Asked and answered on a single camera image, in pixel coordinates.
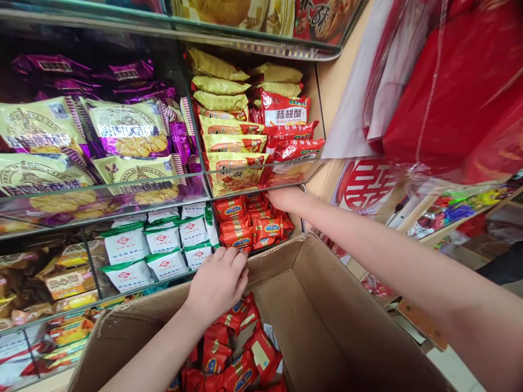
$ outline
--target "glass shelf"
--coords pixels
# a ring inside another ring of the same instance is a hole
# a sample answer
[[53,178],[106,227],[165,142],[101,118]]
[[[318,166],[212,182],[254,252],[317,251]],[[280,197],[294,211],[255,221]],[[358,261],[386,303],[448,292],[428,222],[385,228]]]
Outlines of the glass shelf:
[[[173,0],[173,2],[176,4],[186,3],[185,0]],[[149,3],[155,4],[151,6],[151,9],[160,9],[161,0],[151,0]],[[50,26],[81,27],[118,33],[150,35],[230,47],[267,56],[329,61],[340,55],[343,45],[367,0],[358,0],[356,3],[347,2],[351,5],[351,8],[346,12],[344,10],[338,11],[338,14],[339,12],[346,14],[342,19],[329,18],[329,13],[332,13],[325,4],[327,2],[323,2],[323,5],[314,6],[311,1],[301,0],[300,3],[300,0],[298,0],[289,2],[289,6],[294,5],[294,3],[301,4],[301,8],[298,16],[296,16],[296,10],[287,12],[290,15],[288,22],[285,23],[287,25],[285,27],[287,36],[256,31],[266,24],[267,16],[264,15],[271,12],[264,9],[266,7],[262,7],[256,13],[258,16],[255,18],[247,14],[243,22],[238,24],[240,28],[208,23],[208,21],[216,20],[230,23],[234,18],[204,16],[200,11],[187,5],[175,7],[173,9],[174,16],[170,16],[83,0],[23,0],[18,2],[2,0],[0,1],[0,19],[7,23],[25,21]],[[255,8],[252,5],[248,12],[253,12]]]

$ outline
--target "snack package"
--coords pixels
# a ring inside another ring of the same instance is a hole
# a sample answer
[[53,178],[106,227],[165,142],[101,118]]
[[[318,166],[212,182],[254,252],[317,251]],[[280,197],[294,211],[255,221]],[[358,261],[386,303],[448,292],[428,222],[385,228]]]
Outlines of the snack package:
[[184,248],[185,259],[190,269],[197,270],[205,259],[212,254],[212,245],[209,241]]
[[219,374],[225,370],[227,360],[233,351],[217,340],[203,340],[202,372],[208,374]]
[[149,254],[147,240],[143,232],[143,222],[131,223],[100,233],[105,239],[109,264],[141,260]]
[[209,152],[206,163],[210,171],[222,170],[209,174],[212,192],[215,197],[239,191],[258,189],[263,172],[262,167],[269,154],[246,154],[240,152]]
[[227,221],[229,219],[238,219],[245,215],[245,203],[243,196],[235,196],[227,199],[221,199],[214,202],[216,218],[218,221]]
[[201,91],[215,95],[239,95],[245,93],[250,84],[228,81],[209,76],[194,76],[192,84]]
[[106,155],[169,155],[167,128],[158,102],[120,105],[85,99],[85,105]]
[[65,346],[85,339],[90,334],[93,327],[93,322],[85,318],[64,326],[52,328],[49,331],[49,336],[57,346]]
[[183,174],[171,156],[142,159],[112,156],[94,160],[93,163],[107,184],[158,179],[109,188],[113,194],[132,196],[138,205],[162,204],[181,196],[178,180],[162,180],[163,177]]
[[162,210],[151,211],[147,213],[147,222],[166,222],[168,220],[179,220],[180,212],[178,207],[170,207]]
[[276,144],[284,140],[309,140],[314,135],[314,129],[319,121],[313,121],[307,125],[270,126],[265,127],[267,135],[267,154],[274,154]]
[[267,136],[251,134],[205,134],[202,136],[207,152],[262,152]]
[[191,60],[192,72],[195,75],[212,76],[237,82],[249,79],[249,75],[235,66],[195,47],[189,48],[187,54]]
[[154,283],[145,259],[100,268],[119,292],[136,290]]
[[220,236],[220,242],[226,247],[242,249],[253,245],[253,228],[226,231]]
[[251,71],[252,76],[269,83],[300,83],[303,74],[295,68],[273,63],[265,63]]
[[261,124],[253,122],[224,120],[219,118],[209,118],[199,116],[202,125],[202,134],[262,134],[265,128]]
[[183,247],[194,246],[209,239],[204,217],[199,216],[179,222],[180,238]]
[[252,220],[256,241],[263,238],[283,238],[283,219],[281,216],[269,219],[254,218]]
[[158,280],[169,279],[189,272],[180,248],[175,248],[170,253],[148,255],[145,262],[154,271]]
[[147,244],[151,253],[170,253],[181,247],[179,228],[173,226],[166,229],[145,231]]

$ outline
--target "red plastic bag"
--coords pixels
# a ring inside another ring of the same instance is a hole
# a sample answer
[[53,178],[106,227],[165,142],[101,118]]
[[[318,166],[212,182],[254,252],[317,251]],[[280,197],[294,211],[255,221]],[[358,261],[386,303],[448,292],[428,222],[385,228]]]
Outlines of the red plastic bag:
[[523,166],[523,13],[516,0],[452,11],[421,52],[385,154],[422,178],[499,182]]

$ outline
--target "yellow package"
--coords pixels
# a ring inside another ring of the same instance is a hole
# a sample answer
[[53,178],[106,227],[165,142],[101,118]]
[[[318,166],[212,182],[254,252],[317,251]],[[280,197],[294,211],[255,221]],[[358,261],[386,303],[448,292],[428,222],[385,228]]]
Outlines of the yellow package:
[[265,126],[255,122],[225,120],[200,115],[202,134],[262,134]]
[[192,83],[198,90],[215,95],[238,95],[246,92],[250,84],[228,81],[209,76],[194,76]]
[[263,82],[257,84],[255,88],[263,88],[268,93],[283,95],[288,98],[297,97],[301,94],[302,84],[295,83],[272,83]]
[[192,72],[195,75],[213,76],[217,78],[244,82],[249,75],[212,54],[202,52],[195,47],[188,50],[192,63]]
[[214,95],[198,90],[194,92],[193,96],[207,110],[240,112],[249,103],[245,94]]
[[269,154],[245,154],[241,152],[209,152],[206,163],[210,171],[225,170],[209,174],[215,197],[229,193],[258,189],[263,168],[250,168],[266,162]]
[[203,135],[206,152],[262,152],[266,142],[265,135]]
[[285,65],[265,63],[252,70],[251,75],[263,75],[264,82],[299,83],[303,74]]
[[65,346],[85,339],[89,336],[93,327],[93,322],[85,318],[53,328],[49,331],[49,335],[57,346]]

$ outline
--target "yellow snack bag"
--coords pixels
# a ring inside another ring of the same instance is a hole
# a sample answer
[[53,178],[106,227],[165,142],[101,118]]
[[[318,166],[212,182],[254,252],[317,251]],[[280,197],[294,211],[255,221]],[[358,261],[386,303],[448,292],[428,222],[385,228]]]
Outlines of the yellow snack bag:
[[225,120],[200,115],[202,134],[262,134],[265,126],[255,122]]
[[202,52],[195,47],[190,48],[188,54],[191,58],[192,72],[195,75],[214,76],[240,82],[249,79],[249,75],[236,68],[234,65],[231,65],[212,54]]
[[209,76],[194,76],[192,83],[198,90],[216,95],[238,95],[246,92],[250,84],[228,81]]
[[249,103],[245,94],[214,95],[198,90],[193,96],[205,109],[212,111],[240,112]]
[[265,135],[203,135],[206,152],[262,152],[266,142]]
[[242,168],[209,174],[214,196],[224,196],[239,191],[258,189],[263,168],[249,166],[263,165],[269,154],[245,154],[241,152],[209,152],[206,164],[210,171]]

